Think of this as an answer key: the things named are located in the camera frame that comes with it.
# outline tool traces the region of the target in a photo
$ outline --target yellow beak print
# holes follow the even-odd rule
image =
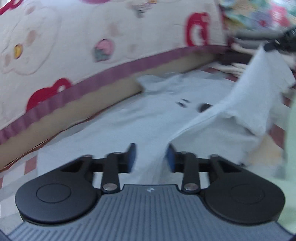
[[[14,47],[15,59],[18,59],[22,55],[22,51],[23,51],[23,48],[21,44],[17,44]]]

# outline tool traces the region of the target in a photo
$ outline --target purple ruffled trim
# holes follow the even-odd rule
[[[7,127],[0,130],[0,145],[5,143],[9,138],[16,136],[23,130],[27,129],[32,123],[37,122],[42,117],[52,113],[54,110],[65,106],[71,101],[81,98],[85,94],[96,91],[102,86],[114,83],[115,81],[126,78],[134,73],[155,68],[161,64],[184,57],[196,50],[208,53],[223,53],[226,49],[226,46],[217,45],[185,47],[104,70],[38,104]]]

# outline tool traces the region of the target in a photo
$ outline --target beige mattress side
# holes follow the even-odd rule
[[[113,84],[84,95],[79,100],[68,103],[63,108],[57,109],[43,117],[17,136],[0,145],[0,169],[71,125],[85,120],[100,110],[140,92],[141,87],[135,81],[138,76],[143,74],[161,75],[167,72],[186,72],[209,63],[213,59],[214,55],[209,53],[192,53],[187,57],[171,61],[157,68],[138,72],[128,78],[120,79]]]

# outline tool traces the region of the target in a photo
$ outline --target gray ribbed plate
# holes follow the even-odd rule
[[[276,222],[238,226],[211,214],[198,196],[175,185],[125,185],[104,195],[86,216],[60,226],[24,222],[13,241],[288,241]]]

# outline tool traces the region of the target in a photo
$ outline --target metal screw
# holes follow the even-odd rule
[[[198,189],[198,185],[196,183],[187,183],[184,185],[184,188],[187,191],[196,191]]]
[[[107,183],[103,186],[103,189],[106,191],[114,191],[117,188],[115,183]]]

